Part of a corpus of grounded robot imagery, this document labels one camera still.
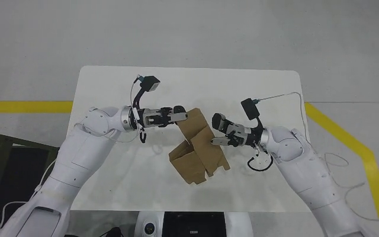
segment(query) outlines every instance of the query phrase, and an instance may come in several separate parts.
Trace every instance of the yellow tape line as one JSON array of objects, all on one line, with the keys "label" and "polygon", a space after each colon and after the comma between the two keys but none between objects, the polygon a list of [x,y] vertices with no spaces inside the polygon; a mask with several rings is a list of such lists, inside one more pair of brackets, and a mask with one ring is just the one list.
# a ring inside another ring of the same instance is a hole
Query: yellow tape line
[{"label": "yellow tape line", "polygon": [[0,113],[71,113],[73,101],[0,101]]},{"label": "yellow tape line", "polygon": [[[0,101],[0,113],[71,113],[73,101]],[[361,157],[377,213],[379,214],[379,169],[374,153],[310,103],[306,113]]]},{"label": "yellow tape line", "polygon": [[366,172],[368,185],[370,186],[372,199],[374,200],[377,214],[379,214],[379,169],[375,161],[375,155],[368,147],[356,140],[347,131],[341,128],[333,120],[326,117],[310,103],[305,103],[307,116],[327,130],[350,150],[361,157]]}]

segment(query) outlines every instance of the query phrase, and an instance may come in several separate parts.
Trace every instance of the wire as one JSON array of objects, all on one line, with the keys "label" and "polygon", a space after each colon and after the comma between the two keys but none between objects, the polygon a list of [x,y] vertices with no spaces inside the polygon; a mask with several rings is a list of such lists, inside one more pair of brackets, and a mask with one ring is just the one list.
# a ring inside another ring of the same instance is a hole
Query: wire
[{"label": "wire", "polygon": [[268,164],[268,166],[267,166],[266,168],[264,168],[264,169],[256,169],[256,168],[254,168],[254,167],[252,167],[252,166],[250,165],[250,162],[254,161],[254,159],[255,159],[254,156],[251,157],[251,159],[248,161],[248,167],[249,167],[250,169],[252,169],[252,170],[254,170],[254,171],[258,171],[258,172],[266,171],[266,170],[269,169],[269,168],[271,167],[271,165],[274,163],[274,159],[273,159],[273,157],[272,157],[272,156],[270,156],[270,157],[271,157],[270,164]]},{"label": "wire", "polygon": [[301,114],[301,120],[303,121],[303,126],[304,126],[304,132],[305,132],[306,140],[309,142],[308,137],[307,137],[307,127],[306,127],[306,122],[305,122],[305,119],[304,119],[304,116],[303,116],[303,97],[300,95],[299,92],[293,91],[293,92],[291,92],[291,93],[287,93],[287,94],[280,94],[280,95],[274,95],[274,96],[271,96],[271,97],[261,98],[261,99],[258,99],[258,102],[259,102],[259,101],[262,101],[262,100],[268,100],[268,99],[273,99],[273,98],[282,97],[282,96],[285,96],[285,95],[292,95],[292,94],[297,94],[298,97],[299,97],[299,99],[300,99],[300,114]]},{"label": "wire", "polygon": [[[305,123],[305,119],[304,119],[304,116],[303,116],[303,106],[302,106],[302,105],[303,105],[303,98],[301,97],[300,93],[294,91],[294,92],[291,92],[291,93],[288,93],[288,94],[274,95],[274,96],[271,96],[271,97],[266,97],[266,98],[258,99],[258,102],[259,102],[259,101],[262,101],[262,100],[269,100],[269,99],[272,99],[272,98],[282,97],[282,96],[285,96],[285,95],[291,95],[291,94],[297,94],[297,95],[299,96],[299,98],[300,98],[300,113],[301,113],[301,119],[302,119],[302,121],[303,121],[304,132],[305,132],[305,138],[306,138],[307,143],[312,147],[313,150],[315,150],[315,148],[310,144],[310,142],[309,142],[309,140],[308,140],[308,138],[307,138],[306,123]],[[344,165],[338,165],[338,164],[331,163],[331,162],[329,162],[329,161],[326,159],[326,155],[334,155],[334,156],[338,157],[339,159],[343,160],[343,161],[345,162],[345,164],[344,164]],[[250,169],[252,169],[252,170],[254,170],[254,171],[265,171],[265,170],[267,170],[267,169],[271,166],[271,164],[272,164],[272,163],[270,163],[270,165],[269,165],[268,167],[266,167],[265,169],[263,169],[263,170],[257,170],[257,169],[255,169],[255,168],[252,168],[252,167],[250,166],[250,164],[249,164],[249,163],[250,163],[251,161],[253,161],[253,160],[254,160],[254,157],[251,158],[251,159],[248,161],[248,166],[249,166]],[[330,152],[326,152],[326,153],[324,153],[324,161],[325,161],[326,168],[327,168],[327,170],[329,171],[329,173],[331,173],[329,165],[333,165],[333,166],[337,166],[337,167],[347,167],[347,166],[349,166],[349,162],[348,162],[347,159],[345,159],[345,158],[343,158],[343,157],[341,157],[341,156],[339,156],[339,155],[337,155],[337,154],[330,153]],[[356,189],[356,188],[359,188],[359,187],[362,187],[363,185],[365,185],[365,184],[366,184],[365,182],[361,182],[361,183],[356,184],[356,185],[353,185],[353,186],[342,186],[342,185],[340,185],[340,184],[334,179],[334,177],[333,177],[332,174],[331,174],[330,176],[332,177],[333,182],[334,182],[338,187],[340,187],[340,188],[347,188],[347,189],[348,189],[348,191],[345,193],[343,199],[344,199],[346,205],[350,208],[350,210],[351,210],[354,214],[356,214],[358,217],[360,217],[360,218],[362,218],[362,219],[365,219],[365,220],[370,220],[370,221],[379,222],[379,219],[367,218],[367,217],[364,217],[364,216],[358,214],[358,213],[357,213],[357,212],[356,212],[356,211],[350,206],[350,204],[349,204],[349,202],[348,202],[348,199],[347,199],[348,194],[349,194],[352,190],[354,190],[354,189]]]},{"label": "wire", "polygon": [[[259,148],[258,148],[258,146],[255,144],[255,142],[253,143],[253,145],[255,146],[255,149],[258,151],[258,153],[256,154],[256,156],[258,157],[259,154],[260,154]],[[248,167],[249,167],[250,169],[252,169],[252,170],[254,170],[254,171],[258,171],[258,172],[266,171],[266,170],[269,169],[269,168],[271,167],[271,165],[274,163],[274,158],[273,158],[271,155],[270,155],[270,158],[271,158],[270,164],[268,164],[268,166],[267,166],[266,168],[264,168],[264,169],[257,169],[257,168],[254,168],[254,167],[252,167],[252,166],[250,165],[250,163],[251,163],[252,161],[255,160],[255,158],[254,158],[254,156],[253,156],[253,157],[251,157],[250,160],[248,160]]]},{"label": "wire", "polygon": [[111,230],[108,230],[106,233],[103,233],[102,235],[100,235],[99,237],[102,237],[104,235],[106,235],[107,233],[111,232]]},{"label": "wire", "polygon": [[4,221],[5,221],[5,208],[6,208],[9,204],[15,204],[15,203],[23,203],[23,204],[25,204],[26,201],[12,201],[12,202],[10,202],[10,203],[7,203],[7,204],[2,208],[1,222],[0,222],[0,229],[2,228],[2,225],[4,224]]},{"label": "wire", "polygon": [[[138,81],[138,77],[134,80],[134,82],[133,82],[133,84],[131,85],[131,88],[130,88],[130,104],[131,104],[131,105],[133,105],[133,99],[132,99],[132,97],[133,97],[133,87],[134,87],[134,85],[136,84],[137,81]],[[133,115],[134,115],[133,106],[131,107],[131,112],[132,112]],[[134,122],[135,122],[136,125],[137,125],[136,135],[135,135],[131,140],[128,140],[128,141],[122,141],[122,140],[118,140],[118,139],[113,139],[113,138],[111,138],[110,136],[107,136],[107,134],[114,133],[114,132],[115,132],[115,129],[110,130],[110,131],[109,131],[108,133],[106,133],[106,134],[102,134],[102,133],[98,133],[98,132],[96,132],[96,131],[93,131],[92,129],[90,129],[89,127],[87,127],[86,125],[84,125],[84,124],[82,124],[82,123],[76,123],[76,124],[74,125],[74,127],[77,126],[77,125],[81,125],[84,129],[86,129],[86,130],[89,131],[91,134],[93,134],[93,135],[95,135],[95,136],[97,136],[97,137],[106,137],[107,139],[112,140],[112,141],[114,141],[114,142],[128,143],[128,142],[132,142],[132,141],[134,141],[134,140],[138,137],[138,135],[142,132],[142,129],[143,129],[142,125],[138,123],[138,121],[137,121],[135,115],[134,115]]]},{"label": "wire", "polygon": [[87,131],[89,131],[91,134],[93,134],[93,135],[95,135],[95,136],[97,136],[97,137],[106,137],[106,138],[109,139],[109,140],[112,140],[112,141],[114,141],[114,142],[120,142],[120,143],[128,143],[128,142],[132,142],[135,138],[138,137],[138,134],[140,133],[140,128],[137,127],[136,135],[135,135],[131,140],[128,140],[128,141],[122,141],[122,140],[113,139],[113,138],[107,136],[107,134],[110,134],[110,133],[112,133],[112,132],[115,132],[115,129],[111,129],[111,130],[110,130],[108,133],[106,133],[106,134],[101,134],[101,133],[98,133],[98,132],[96,132],[96,131],[93,131],[92,129],[90,129],[89,127],[87,127],[86,125],[84,125],[84,124],[82,124],[82,123],[76,123],[76,124],[74,125],[74,127],[77,126],[77,125],[81,125],[81,126],[83,126]]},{"label": "wire", "polygon": [[30,197],[29,201],[38,193],[38,191],[41,190],[43,179],[45,178],[45,175],[47,174],[47,171],[50,169],[50,167],[55,163],[57,159],[55,159],[50,165],[46,168],[45,172],[42,175],[40,183],[37,185],[37,187],[34,189],[34,193]]},{"label": "wire", "polygon": [[[345,161],[345,162],[346,162],[346,165],[337,165],[337,164],[330,163],[329,161],[327,161],[327,159],[326,159],[326,155],[334,155],[334,156],[338,157],[339,159],[342,159],[343,161]],[[329,171],[329,173],[332,173],[331,170],[330,170],[329,165],[338,166],[338,167],[347,167],[347,166],[349,166],[349,162],[348,162],[345,158],[343,158],[343,157],[341,157],[341,156],[339,156],[339,155],[337,155],[337,154],[330,153],[330,152],[326,152],[326,153],[324,153],[324,161],[325,161],[326,168],[327,168],[327,170]],[[358,213],[357,213],[357,212],[356,212],[356,211],[350,206],[350,204],[349,204],[349,202],[348,202],[348,194],[350,193],[350,191],[352,191],[352,190],[354,190],[354,189],[356,189],[356,188],[362,187],[363,185],[366,184],[365,182],[361,182],[361,183],[356,184],[356,185],[353,185],[353,186],[342,186],[342,185],[340,185],[340,184],[334,179],[334,177],[333,177],[332,174],[331,174],[330,176],[332,177],[333,182],[334,182],[338,187],[340,187],[340,188],[347,188],[347,189],[348,189],[348,191],[345,193],[343,199],[345,200],[346,205],[350,208],[350,210],[351,210],[354,214],[356,214],[357,216],[359,216],[360,218],[365,219],[365,220],[370,220],[370,221],[373,221],[373,222],[379,222],[379,219],[367,218],[367,217],[364,217],[364,216],[358,214]]]}]

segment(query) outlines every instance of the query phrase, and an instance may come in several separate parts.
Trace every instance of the white table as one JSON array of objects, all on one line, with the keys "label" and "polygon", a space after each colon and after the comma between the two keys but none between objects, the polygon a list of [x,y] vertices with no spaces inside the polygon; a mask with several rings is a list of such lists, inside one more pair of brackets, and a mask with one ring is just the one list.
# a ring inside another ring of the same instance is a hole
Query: white table
[{"label": "white table", "polygon": [[[129,105],[137,74],[161,80],[156,91],[142,97],[141,107],[198,107],[208,122],[214,113],[223,113],[231,121],[254,126],[240,105],[242,100],[301,93],[300,77],[293,71],[86,66],[79,75],[69,131],[89,107]],[[264,126],[304,132],[297,95],[261,101],[258,109]],[[231,169],[219,168],[206,182],[188,185],[168,158],[183,139],[179,128],[171,125],[147,130],[146,144],[137,139],[117,143],[83,186],[72,210],[309,212],[275,165],[265,172],[249,170],[246,162],[255,153],[248,147],[223,148]]]}]

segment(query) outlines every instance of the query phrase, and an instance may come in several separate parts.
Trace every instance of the black panel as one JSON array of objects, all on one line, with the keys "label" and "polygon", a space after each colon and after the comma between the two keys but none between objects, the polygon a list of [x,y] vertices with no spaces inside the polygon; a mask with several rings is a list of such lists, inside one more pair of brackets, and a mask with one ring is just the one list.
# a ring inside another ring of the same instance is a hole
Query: black panel
[{"label": "black panel", "polygon": [[[0,209],[10,201],[28,201],[44,172],[48,151],[12,148],[0,182]],[[22,204],[10,204],[5,222]]]},{"label": "black panel", "polygon": [[226,237],[223,212],[165,212],[162,237]]}]

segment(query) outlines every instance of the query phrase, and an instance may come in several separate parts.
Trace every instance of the brown cardboard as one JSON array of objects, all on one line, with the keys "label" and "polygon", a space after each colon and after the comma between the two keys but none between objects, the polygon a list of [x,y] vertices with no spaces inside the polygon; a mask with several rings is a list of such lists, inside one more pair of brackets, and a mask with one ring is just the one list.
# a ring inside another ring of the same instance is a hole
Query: brown cardboard
[{"label": "brown cardboard", "polygon": [[187,114],[186,120],[178,122],[186,140],[170,152],[169,160],[188,184],[199,184],[206,181],[205,171],[211,177],[218,167],[228,170],[230,166],[221,148],[211,144],[214,135],[200,109]]}]

